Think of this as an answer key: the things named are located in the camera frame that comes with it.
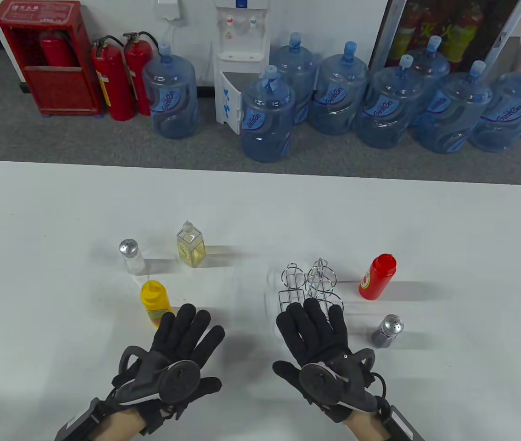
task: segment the red fire extinguisher cabinet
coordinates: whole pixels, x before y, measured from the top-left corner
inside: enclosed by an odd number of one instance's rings
[[[78,1],[3,0],[0,28],[42,115],[102,115],[99,81],[91,62],[91,43],[84,27]],[[75,67],[51,66],[41,34],[65,35]]]

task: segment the silver shaker lid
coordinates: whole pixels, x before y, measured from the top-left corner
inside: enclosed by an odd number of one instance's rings
[[[138,254],[138,243],[134,239],[125,239],[119,244],[119,252],[128,259]]]
[[[398,315],[389,314],[381,323],[381,329],[389,337],[394,337],[403,330],[403,321]]]

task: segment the yellow bottle cap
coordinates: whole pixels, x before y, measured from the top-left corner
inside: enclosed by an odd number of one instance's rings
[[[160,305],[166,304],[166,288],[156,281],[146,282],[142,286],[140,298],[148,310],[161,309]]]

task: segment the robotic glove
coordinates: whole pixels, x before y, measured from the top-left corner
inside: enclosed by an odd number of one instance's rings
[[[189,303],[176,317],[164,314],[151,350],[126,348],[108,397],[93,399],[88,411],[61,428],[56,441],[84,440],[107,416],[131,407],[146,422],[141,434],[153,433],[165,420],[179,419],[193,401],[219,391],[219,378],[200,378],[200,369],[225,336],[222,326],[214,326],[199,342],[210,321],[208,311],[196,313]],[[128,366],[131,356],[137,360]]]
[[[319,301],[308,298],[291,303],[277,316],[277,327],[301,370],[286,361],[276,361],[273,371],[287,380],[311,404],[315,403],[334,422],[346,420],[353,410],[375,412],[378,399],[366,388],[374,382],[372,349],[352,353],[342,308],[333,305],[328,320]]]

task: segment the hand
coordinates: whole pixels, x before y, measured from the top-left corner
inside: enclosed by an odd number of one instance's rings
[[[352,356],[352,351],[348,348],[348,331],[342,308],[338,305],[331,306],[328,310],[328,318],[329,323],[319,301],[315,298],[308,298],[303,306],[300,303],[291,303],[285,312],[277,316],[277,327],[299,366],[303,367],[308,363],[330,363],[340,357]],[[374,381],[374,377],[369,372],[372,365],[369,367],[365,367],[362,363],[358,365],[362,371],[359,370],[361,384],[357,388],[355,384],[354,389],[361,389],[358,393],[365,394],[364,388],[369,387]],[[314,399],[302,386],[301,371],[291,363],[276,361],[273,364],[273,371],[296,388],[310,404],[315,403],[319,406],[334,422],[344,421],[352,413],[352,409],[346,406],[326,405]],[[370,410],[370,407],[376,405],[374,397],[364,398],[369,401],[367,406],[369,409],[365,410],[372,412],[374,409]]]
[[[134,379],[135,384],[138,382],[147,384],[156,372],[168,368],[174,363],[191,361],[201,369],[225,336],[222,326],[216,325],[199,342],[210,321],[211,317],[208,311],[199,310],[196,313],[195,307],[189,303],[179,309],[176,317],[170,312],[165,313],[149,352],[136,346],[126,349],[120,361],[120,374],[112,381],[115,388],[112,394],[115,394],[115,391],[128,381]],[[128,360],[131,355],[137,355],[138,359],[132,366],[128,367]],[[193,378],[191,384],[196,384],[196,380],[199,380],[198,372],[196,377]],[[148,433],[154,432],[163,424],[164,420],[172,418],[172,416],[178,419],[190,403],[205,395],[218,392],[222,388],[222,382],[215,377],[201,378],[187,398],[179,402],[162,401],[176,393],[183,393],[185,390],[181,387],[179,379],[174,384],[171,384],[170,381],[167,381],[164,386],[158,384],[159,389],[170,389],[170,393],[159,393],[159,396],[155,399],[142,401],[135,405],[141,417],[146,421],[145,431]]]

